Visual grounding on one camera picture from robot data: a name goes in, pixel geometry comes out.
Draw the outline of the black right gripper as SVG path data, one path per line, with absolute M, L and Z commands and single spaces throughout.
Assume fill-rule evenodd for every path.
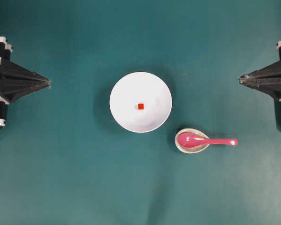
M 263 92 L 274 100 L 281 102 L 281 79 L 264 79 L 281 77 L 281 40 L 276 44 L 276 48 L 279 52 L 280 61 L 249 74 L 244 74 L 238 80 L 241 85 Z

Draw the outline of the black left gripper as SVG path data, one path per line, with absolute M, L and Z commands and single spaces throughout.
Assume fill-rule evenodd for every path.
M 0 130 L 7 121 L 8 105 L 19 98 L 50 86 L 50 80 L 42 75 L 29 71 L 11 61 L 12 45 L 4 36 L 0 36 L 0 73 L 7 77 L 37 82 L 3 82 L 0 74 Z

